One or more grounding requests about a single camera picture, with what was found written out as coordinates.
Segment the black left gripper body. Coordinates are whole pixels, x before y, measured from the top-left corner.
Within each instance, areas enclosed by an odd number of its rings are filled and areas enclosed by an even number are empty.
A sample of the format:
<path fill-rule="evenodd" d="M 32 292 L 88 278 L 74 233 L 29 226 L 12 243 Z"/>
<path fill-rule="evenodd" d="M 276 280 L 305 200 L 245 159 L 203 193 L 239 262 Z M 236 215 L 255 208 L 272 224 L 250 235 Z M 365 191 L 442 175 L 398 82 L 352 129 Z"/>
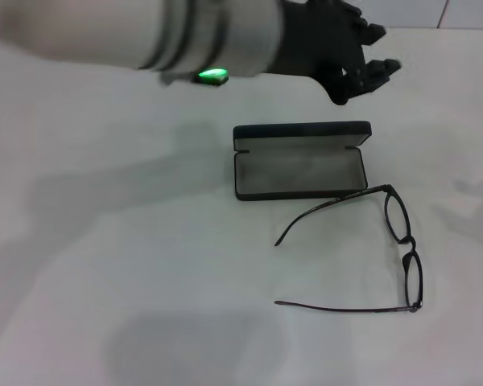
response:
<path fill-rule="evenodd" d="M 315 80 L 336 105 L 365 86 L 365 58 L 353 22 L 361 13 L 342 1 L 281 1 L 283 31 L 274 73 Z"/>

